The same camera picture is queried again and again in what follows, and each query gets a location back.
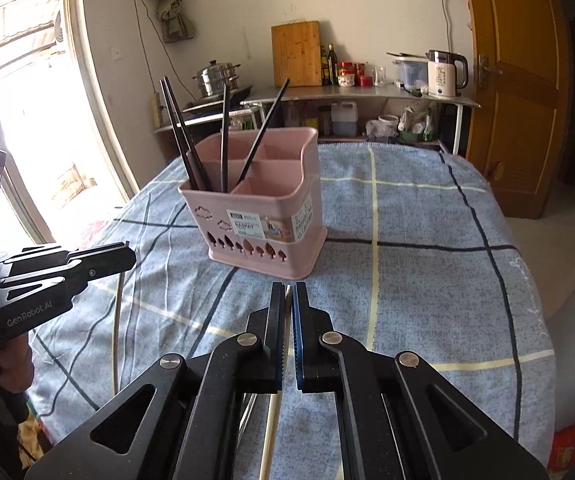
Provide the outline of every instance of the silver screw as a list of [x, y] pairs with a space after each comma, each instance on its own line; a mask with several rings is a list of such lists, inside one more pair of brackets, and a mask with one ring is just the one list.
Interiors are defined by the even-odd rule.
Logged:
[[419, 365], [419, 356], [414, 354], [414, 352], [405, 352], [399, 357], [399, 361], [403, 366], [408, 368], [416, 368]]
[[323, 334], [323, 342], [328, 345], [338, 345], [343, 341], [343, 336], [338, 332], [326, 332]]
[[183, 358], [178, 354], [165, 354], [160, 358], [158, 364], [160, 364], [161, 368], [171, 370], [172, 368], [179, 366], [182, 359]]
[[236, 342], [241, 346], [252, 346], [256, 344], [258, 338], [251, 332], [244, 332], [239, 334], [236, 338]]

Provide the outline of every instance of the utensil holder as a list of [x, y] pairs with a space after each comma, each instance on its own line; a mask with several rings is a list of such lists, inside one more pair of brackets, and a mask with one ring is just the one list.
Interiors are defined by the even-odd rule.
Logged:
[[[178, 188], [209, 247], [223, 264], [286, 280], [314, 269], [327, 228], [314, 128], [268, 129], [245, 179], [240, 171], [256, 131], [232, 132], [228, 142], [229, 193]], [[220, 182], [221, 134], [196, 145], [212, 181]]]

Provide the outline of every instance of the black chopstick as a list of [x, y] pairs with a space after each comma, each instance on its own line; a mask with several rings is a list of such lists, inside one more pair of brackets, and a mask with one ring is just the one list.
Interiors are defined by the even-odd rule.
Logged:
[[272, 103], [272, 106], [269, 109], [269, 112], [267, 113], [265, 120], [263, 121], [263, 124], [261, 124], [260, 130], [258, 131], [258, 135], [256, 136], [256, 139], [254, 139], [254, 143], [251, 145], [250, 153], [248, 153], [248, 156], [245, 159], [245, 165], [243, 166], [243, 170], [240, 172], [240, 177], [238, 178], [238, 183], [236, 184], [237, 186], [243, 181], [245, 176], [247, 176], [247, 172], [250, 170], [251, 161], [254, 159], [254, 155], [256, 155], [256, 150], [258, 150], [261, 140], [263, 140], [265, 130], [267, 130], [269, 120], [272, 118], [272, 115], [274, 115], [274, 110], [276, 110], [276, 106], [278, 106], [281, 99], [283, 98], [283, 94], [285, 93], [285, 90], [287, 90], [288, 85], [289, 85], [289, 78], [285, 79], [285, 82], [283, 83], [283, 86], [278, 92], [276, 99], [274, 99], [274, 102]]
[[189, 133], [187, 132], [187, 126], [185, 125], [185, 121], [183, 119], [183, 115], [180, 113], [180, 108], [178, 107], [178, 103], [176, 102], [176, 96], [174, 95], [173, 90], [171, 89], [170, 79], [165, 76], [164, 78], [165, 84], [167, 85], [168, 92], [170, 93], [171, 102], [174, 105], [174, 111], [178, 116], [178, 125], [180, 126], [180, 130], [183, 133], [183, 137], [185, 138], [185, 142], [187, 143], [187, 147], [189, 148], [189, 152], [194, 159], [194, 164], [196, 165], [196, 169], [198, 170], [198, 174], [203, 181], [203, 185], [205, 186], [206, 191], [213, 191], [214, 187], [212, 186], [212, 182], [209, 180], [207, 176], [207, 172], [205, 171], [205, 166], [203, 166], [203, 162], [201, 158], [198, 156], [198, 152], [192, 142], [192, 139], [189, 137]]
[[221, 193], [227, 193], [228, 153], [227, 141], [230, 136], [230, 86], [224, 82], [222, 92], [222, 127], [221, 127]]
[[160, 80], [160, 87], [163, 90], [163, 98], [165, 99], [165, 106], [167, 106], [168, 114], [170, 115], [171, 129], [174, 131], [174, 137], [176, 138], [176, 143], [178, 144], [178, 150], [180, 151], [180, 156], [183, 159], [183, 164], [185, 164], [185, 170], [187, 171], [187, 177], [189, 178], [190, 188], [193, 190], [198, 190], [198, 183], [196, 182], [196, 177], [194, 177], [194, 171], [192, 170], [192, 165], [189, 163], [189, 158], [187, 158], [187, 150], [182, 146], [182, 141], [178, 133], [178, 126], [176, 126], [176, 119], [174, 118], [174, 111], [171, 107], [171, 99], [168, 94], [168, 86], [164, 79]]

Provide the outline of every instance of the white wall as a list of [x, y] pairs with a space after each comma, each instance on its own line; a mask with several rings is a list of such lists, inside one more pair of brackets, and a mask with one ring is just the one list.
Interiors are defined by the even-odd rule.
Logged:
[[[83, 0], [94, 65], [112, 124], [137, 181], [144, 185], [163, 166], [153, 139], [148, 105], [152, 85], [142, 54], [133, 0]], [[453, 50], [472, 61], [467, 0], [446, 0]], [[170, 75], [182, 103], [190, 100], [170, 70], [144, 9], [141, 28], [154, 81]], [[388, 52], [423, 54], [447, 49], [441, 0], [183, 0], [196, 25], [196, 38], [169, 44], [168, 52], [185, 85], [199, 95], [191, 79], [211, 59], [241, 63], [241, 84], [273, 85], [270, 28], [292, 20], [319, 20], [321, 41], [334, 43], [340, 59], [389, 67]], [[154, 3], [150, 15], [154, 16]], [[122, 59], [112, 60], [119, 47]]]

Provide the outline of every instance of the finger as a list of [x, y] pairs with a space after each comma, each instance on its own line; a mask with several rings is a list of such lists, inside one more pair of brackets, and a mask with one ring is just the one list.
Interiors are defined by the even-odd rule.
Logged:
[[7, 341], [5, 347], [0, 351], [0, 368], [16, 368], [26, 360], [27, 349], [29, 348], [29, 336], [23, 334]]
[[28, 352], [29, 359], [22, 366], [3, 370], [0, 373], [0, 387], [13, 394], [19, 394], [27, 390], [34, 380], [34, 364], [32, 363], [31, 352]]

